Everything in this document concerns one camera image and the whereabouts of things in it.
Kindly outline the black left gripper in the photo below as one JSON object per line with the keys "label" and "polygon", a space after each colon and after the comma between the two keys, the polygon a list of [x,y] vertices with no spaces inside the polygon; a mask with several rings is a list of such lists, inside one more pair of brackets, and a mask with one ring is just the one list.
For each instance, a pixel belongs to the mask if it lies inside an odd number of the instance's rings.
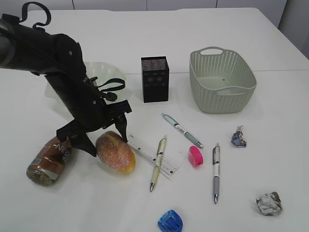
{"label": "black left gripper", "polygon": [[86,133],[100,128],[105,129],[114,124],[122,140],[127,142],[125,113],[132,112],[127,100],[106,104],[103,98],[90,94],[80,96],[58,93],[58,96],[74,118],[73,121],[56,131],[56,136],[60,141],[63,142],[70,137],[70,144],[73,148],[96,157],[97,150]]}

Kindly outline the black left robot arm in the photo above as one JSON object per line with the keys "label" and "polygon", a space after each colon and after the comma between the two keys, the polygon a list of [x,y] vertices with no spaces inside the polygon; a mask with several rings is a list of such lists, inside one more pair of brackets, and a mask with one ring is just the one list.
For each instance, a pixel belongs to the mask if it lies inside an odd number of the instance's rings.
{"label": "black left robot arm", "polygon": [[4,14],[0,20],[0,66],[44,75],[62,100],[73,120],[56,131],[59,141],[96,156],[97,150],[87,134],[115,125],[127,141],[128,101],[115,100],[115,89],[100,89],[89,78],[80,44],[65,34],[51,35],[44,29],[20,24],[19,18]]}

